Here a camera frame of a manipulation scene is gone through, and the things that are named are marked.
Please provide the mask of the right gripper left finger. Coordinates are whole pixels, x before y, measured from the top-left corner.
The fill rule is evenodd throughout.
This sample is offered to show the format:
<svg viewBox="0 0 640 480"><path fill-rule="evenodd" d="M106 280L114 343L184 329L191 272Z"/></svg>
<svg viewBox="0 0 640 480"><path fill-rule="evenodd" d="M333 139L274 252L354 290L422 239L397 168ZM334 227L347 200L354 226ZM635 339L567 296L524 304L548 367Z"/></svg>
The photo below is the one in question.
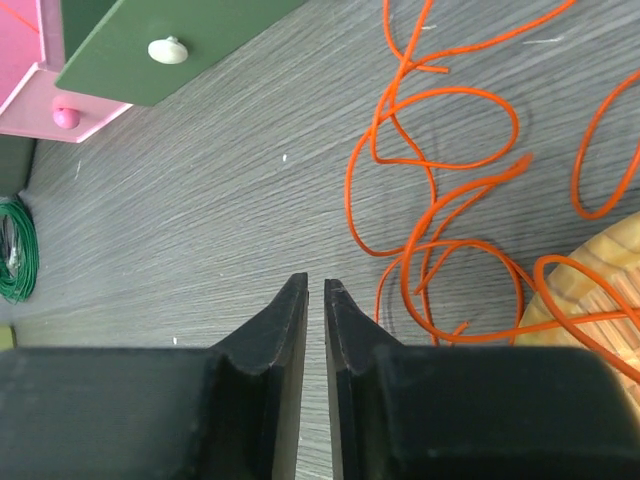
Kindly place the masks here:
<svg viewBox="0 0 640 480"><path fill-rule="evenodd" d="M1 355L5 479L291 479L308 277L208 348Z"/></svg>

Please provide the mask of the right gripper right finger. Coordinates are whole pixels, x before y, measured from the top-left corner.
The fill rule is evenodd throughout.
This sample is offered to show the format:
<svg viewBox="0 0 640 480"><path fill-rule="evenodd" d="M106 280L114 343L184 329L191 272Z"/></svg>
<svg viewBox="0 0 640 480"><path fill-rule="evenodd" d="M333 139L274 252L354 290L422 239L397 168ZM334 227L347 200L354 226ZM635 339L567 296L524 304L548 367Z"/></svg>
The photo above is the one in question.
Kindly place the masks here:
<svg viewBox="0 0 640 480"><path fill-rule="evenodd" d="M639 423L596 355L399 342L324 285L337 479L635 479Z"/></svg>

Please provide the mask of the green plastic box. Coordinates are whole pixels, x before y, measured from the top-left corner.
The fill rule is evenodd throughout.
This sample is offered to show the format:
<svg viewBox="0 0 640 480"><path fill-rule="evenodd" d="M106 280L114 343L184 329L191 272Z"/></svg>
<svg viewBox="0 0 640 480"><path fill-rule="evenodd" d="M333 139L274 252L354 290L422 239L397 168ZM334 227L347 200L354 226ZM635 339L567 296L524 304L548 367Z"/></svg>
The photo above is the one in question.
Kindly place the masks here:
<svg viewBox="0 0 640 480"><path fill-rule="evenodd" d="M60 4L63 90L154 106L300 7L298 0Z"/></svg>

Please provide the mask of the pink plastic box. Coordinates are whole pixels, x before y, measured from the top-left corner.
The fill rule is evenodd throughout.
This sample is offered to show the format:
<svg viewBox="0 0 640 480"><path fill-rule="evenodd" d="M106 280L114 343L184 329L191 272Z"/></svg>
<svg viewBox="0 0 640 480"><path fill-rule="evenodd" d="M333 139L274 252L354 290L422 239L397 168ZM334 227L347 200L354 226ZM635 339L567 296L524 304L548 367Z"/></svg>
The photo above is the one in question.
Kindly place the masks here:
<svg viewBox="0 0 640 480"><path fill-rule="evenodd" d="M66 63L58 1L1 3L1 132L81 143L131 106L62 90Z"/></svg>

